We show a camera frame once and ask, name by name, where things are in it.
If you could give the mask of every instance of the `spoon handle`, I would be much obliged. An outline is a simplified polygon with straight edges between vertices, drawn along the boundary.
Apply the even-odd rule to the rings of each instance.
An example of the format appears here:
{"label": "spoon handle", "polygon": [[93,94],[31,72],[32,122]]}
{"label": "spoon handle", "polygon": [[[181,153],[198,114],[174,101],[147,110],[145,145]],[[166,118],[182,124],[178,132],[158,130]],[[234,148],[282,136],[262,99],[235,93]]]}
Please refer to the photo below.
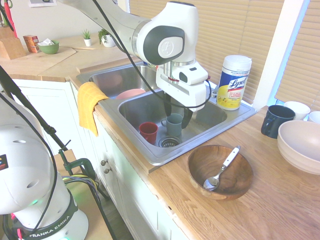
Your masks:
{"label": "spoon handle", "polygon": [[229,164],[233,161],[233,159],[235,159],[236,155],[238,154],[240,150],[240,146],[236,146],[232,152],[229,154],[229,156],[225,159],[223,165],[222,165],[222,169],[226,169]]}

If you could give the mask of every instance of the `lysol wipes container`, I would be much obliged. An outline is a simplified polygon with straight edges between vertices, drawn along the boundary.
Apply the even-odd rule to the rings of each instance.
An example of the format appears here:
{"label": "lysol wipes container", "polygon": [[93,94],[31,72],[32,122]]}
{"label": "lysol wipes container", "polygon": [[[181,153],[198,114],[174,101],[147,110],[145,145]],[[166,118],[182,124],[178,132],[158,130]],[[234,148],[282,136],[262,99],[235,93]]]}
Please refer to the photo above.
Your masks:
{"label": "lysol wipes container", "polygon": [[251,64],[252,59],[246,56],[229,55],[224,58],[216,97],[220,108],[236,110],[240,107]]}

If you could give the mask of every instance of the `red cup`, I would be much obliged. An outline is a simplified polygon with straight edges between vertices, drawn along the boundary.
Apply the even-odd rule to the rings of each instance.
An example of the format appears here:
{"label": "red cup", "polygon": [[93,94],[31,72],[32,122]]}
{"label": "red cup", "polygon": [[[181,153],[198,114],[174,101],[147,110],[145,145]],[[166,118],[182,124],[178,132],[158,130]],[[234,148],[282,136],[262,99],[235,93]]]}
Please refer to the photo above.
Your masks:
{"label": "red cup", "polygon": [[158,126],[154,122],[144,122],[139,126],[140,134],[151,144],[156,143]]}

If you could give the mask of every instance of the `kitchen sink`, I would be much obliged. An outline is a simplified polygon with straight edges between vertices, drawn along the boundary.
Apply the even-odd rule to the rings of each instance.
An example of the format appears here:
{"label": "kitchen sink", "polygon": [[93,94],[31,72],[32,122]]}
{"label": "kitchen sink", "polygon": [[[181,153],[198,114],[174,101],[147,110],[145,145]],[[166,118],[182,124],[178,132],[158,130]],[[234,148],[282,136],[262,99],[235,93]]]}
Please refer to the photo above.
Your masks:
{"label": "kitchen sink", "polygon": [[[151,88],[157,89],[156,72],[146,65],[139,64],[137,67]],[[150,91],[133,67],[117,67],[111,71],[98,71],[89,75],[89,81],[94,82],[110,99],[115,99],[130,89]]]}
{"label": "kitchen sink", "polygon": [[[142,63],[138,68],[151,87],[163,97],[163,91],[156,86],[155,70]],[[243,103],[237,110],[223,110],[217,106],[216,98],[210,98],[203,109],[193,113],[189,124],[182,130],[180,136],[169,136],[166,128],[161,124],[161,121],[166,118],[164,103],[146,88],[147,86],[136,74],[132,65],[83,73],[77,78],[82,83],[95,82],[109,97],[100,101],[99,105],[147,161],[157,166],[168,163],[256,113],[253,107]],[[136,88],[144,89],[146,92],[127,99],[115,99],[118,94]],[[209,87],[206,88],[206,97],[208,97]],[[184,115],[184,109],[173,106],[172,113]],[[157,124],[158,133],[155,144],[150,144],[140,135],[139,125],[144,122]]]}

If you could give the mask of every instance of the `potted plant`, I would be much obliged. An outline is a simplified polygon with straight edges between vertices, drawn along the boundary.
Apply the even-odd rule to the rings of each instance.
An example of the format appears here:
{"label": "potted plant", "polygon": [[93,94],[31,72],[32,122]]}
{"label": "potted plant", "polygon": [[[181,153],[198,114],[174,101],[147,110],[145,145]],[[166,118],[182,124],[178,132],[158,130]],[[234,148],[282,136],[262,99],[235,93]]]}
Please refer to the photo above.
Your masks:
{"label": "potted plant", "polygon": [[82,36],[84,38],[84,43],[87,47],[91,46],[91,38],[90,38],[90,32],[86,29],[85,31],[83,31]]}
{"label": "potted plant", "polygon": [[104,28],[102,28],[98,32],[98,37],[99,37],[99,43],[100,44],[102,43],[106,48],[112,48],[116,45],[110,33]]}

